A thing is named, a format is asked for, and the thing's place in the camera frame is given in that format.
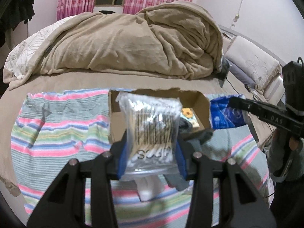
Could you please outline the person's right hand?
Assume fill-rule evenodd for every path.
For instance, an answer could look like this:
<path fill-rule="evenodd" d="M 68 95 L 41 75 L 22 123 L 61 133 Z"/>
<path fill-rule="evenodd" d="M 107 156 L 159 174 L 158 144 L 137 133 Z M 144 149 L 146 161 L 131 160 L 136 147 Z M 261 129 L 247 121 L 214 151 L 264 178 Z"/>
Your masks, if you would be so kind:
<path fill-rule="evenodd" d="M 272 140 L 272 147 L 276 150 L 284 149 L 287 146 L 292 151 L 295 151 L 300 144 L 300 141 L 292 136 L 289 136 L 286 131 L 276 129 Z"/>

